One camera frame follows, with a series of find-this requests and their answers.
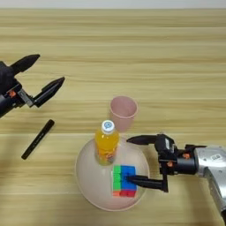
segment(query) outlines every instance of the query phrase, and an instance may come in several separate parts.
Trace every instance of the wooden table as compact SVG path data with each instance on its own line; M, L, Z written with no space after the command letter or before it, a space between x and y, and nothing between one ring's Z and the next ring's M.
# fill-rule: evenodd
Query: wooden table
M185 143L226 146L226 11L1 10L7 64L40 53L18 76L29 94L53 79L64 86L40 109L15 109L0 126L0 225L223 225L205 179L169 178L136 207L104 212L79 192L79 150L108 117L109 101L139 104L128 134L166 132ZM27 160L20 156L48 119L56 126ZM145 148L151 174L156 153Z

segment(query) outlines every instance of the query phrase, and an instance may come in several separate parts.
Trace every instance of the bottle cap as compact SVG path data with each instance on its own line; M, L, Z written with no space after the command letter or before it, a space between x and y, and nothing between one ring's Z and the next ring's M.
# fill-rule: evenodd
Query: bottle cap
M112 121L106 120L102 122L102 132L104 134L111 134L115 131L115 125Z

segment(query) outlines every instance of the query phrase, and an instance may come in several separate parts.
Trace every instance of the pink cup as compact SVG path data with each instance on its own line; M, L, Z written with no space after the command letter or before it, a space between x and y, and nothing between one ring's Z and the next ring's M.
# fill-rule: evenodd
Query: pink cup
M117 96L110 103L110 118L119 132L130 128L137 111L137 103L128 96Z

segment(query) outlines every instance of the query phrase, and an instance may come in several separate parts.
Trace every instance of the orange juice bottle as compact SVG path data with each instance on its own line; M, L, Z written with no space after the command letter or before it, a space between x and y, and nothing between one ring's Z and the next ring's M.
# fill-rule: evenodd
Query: orange juice bottle
M95 133L96 157L101 165L110 165L116 157L118 132L112 121L106 120L102 128Z

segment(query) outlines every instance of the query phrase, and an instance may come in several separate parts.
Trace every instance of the rubik's cube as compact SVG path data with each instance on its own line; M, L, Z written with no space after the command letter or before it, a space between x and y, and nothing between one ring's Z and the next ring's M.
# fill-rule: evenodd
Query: rubik's cube
M113 196L134 197L137 185L126 180L127 176L136 175L134 166L115 165L112 171Z

